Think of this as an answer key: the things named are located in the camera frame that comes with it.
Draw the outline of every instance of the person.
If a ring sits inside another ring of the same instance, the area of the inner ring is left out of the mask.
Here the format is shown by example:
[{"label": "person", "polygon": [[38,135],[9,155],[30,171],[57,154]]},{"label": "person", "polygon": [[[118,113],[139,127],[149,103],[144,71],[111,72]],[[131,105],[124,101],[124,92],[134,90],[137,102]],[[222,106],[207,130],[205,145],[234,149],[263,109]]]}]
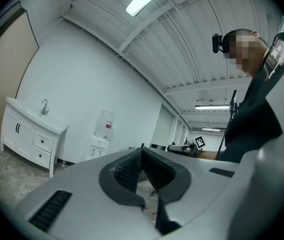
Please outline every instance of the person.
[{"label": "person", "polygon": [[284,73],[284,17],[270,48],[257,32],[236,29],[224,36],[222,49],[230,63],[252,80],[238,112],[227,125],[226,149],[218,156],[216,152],[203,152],[199,158],[239,163],[246,152],[258,150],[282,133],[265,97]]}]

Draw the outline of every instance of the sink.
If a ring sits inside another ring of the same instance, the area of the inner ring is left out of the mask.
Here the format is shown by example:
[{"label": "sink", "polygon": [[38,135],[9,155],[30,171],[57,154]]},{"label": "sink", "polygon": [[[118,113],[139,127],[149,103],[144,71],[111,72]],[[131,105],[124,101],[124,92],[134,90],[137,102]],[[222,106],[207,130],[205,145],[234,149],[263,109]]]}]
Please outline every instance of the sink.
[{"label": "sink", "polygon": [[6,101],[33,122],[56,134],[60,135],[68,127],[67,123],[51,116],[50,114],[41,115],[40,109],[35,108],[35,106],[25,101],[11,97],[7,97]]}]

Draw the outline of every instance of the cabinet drawer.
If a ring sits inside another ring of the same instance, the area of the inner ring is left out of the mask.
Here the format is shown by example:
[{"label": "cabinet drawer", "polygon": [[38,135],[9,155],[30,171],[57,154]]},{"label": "cabinet drawer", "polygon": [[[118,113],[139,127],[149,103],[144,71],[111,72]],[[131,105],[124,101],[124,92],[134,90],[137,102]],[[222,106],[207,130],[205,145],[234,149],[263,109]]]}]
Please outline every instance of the cabinet drawer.
[{"label": "cabinet drawer", "polygon": [[34,137],[34,145],[47,152],[52,152],[54,139],[39,131],[36,131]]},{"label": "cabinet drawer", "polygon": [[49,168],[51,161],[51,153],[48,153],[36,146],[33,146],[32,160],[40,166]]}]

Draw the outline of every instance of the faucet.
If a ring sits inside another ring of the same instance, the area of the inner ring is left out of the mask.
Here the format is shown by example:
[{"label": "faucet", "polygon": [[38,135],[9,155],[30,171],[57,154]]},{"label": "faucet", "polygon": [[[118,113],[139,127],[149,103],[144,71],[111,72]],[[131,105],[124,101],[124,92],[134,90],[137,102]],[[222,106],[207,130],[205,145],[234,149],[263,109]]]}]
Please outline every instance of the faucet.
[{"label": "faucet", "polygon": [[42,101],[42,103],[44,103],[44,102],[46,102],[46,103],[45,103],[45,106],[43,107],[43,109],[42,109],[42,111],[41,111],[41,114],[42,114],[42,115],[46,115],[46,114],[48,113],[48,111],[50,110],[50,109],[46,110],[48,100],[47,100],[47,99],[44,99],[44,100]]}]

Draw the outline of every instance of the ceiling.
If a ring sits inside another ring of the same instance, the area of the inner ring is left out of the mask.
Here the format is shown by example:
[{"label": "ceiling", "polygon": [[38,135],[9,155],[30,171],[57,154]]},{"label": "ceiling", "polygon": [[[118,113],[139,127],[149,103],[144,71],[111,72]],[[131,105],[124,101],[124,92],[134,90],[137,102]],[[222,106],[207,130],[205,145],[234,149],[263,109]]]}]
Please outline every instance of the ceiling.
[{"label": "ceiling", "polygon": [[63,18],[127,60],[193,130],[226,128],[228,111],[195,111],[195,105],[228,104],[234,89],[240,102],[250,78],[212,52],[212,35],[251,29],[271,44],[278,8],[271,0],[154,0],[131,17],[125,12],[131,1],[65,0]]}]

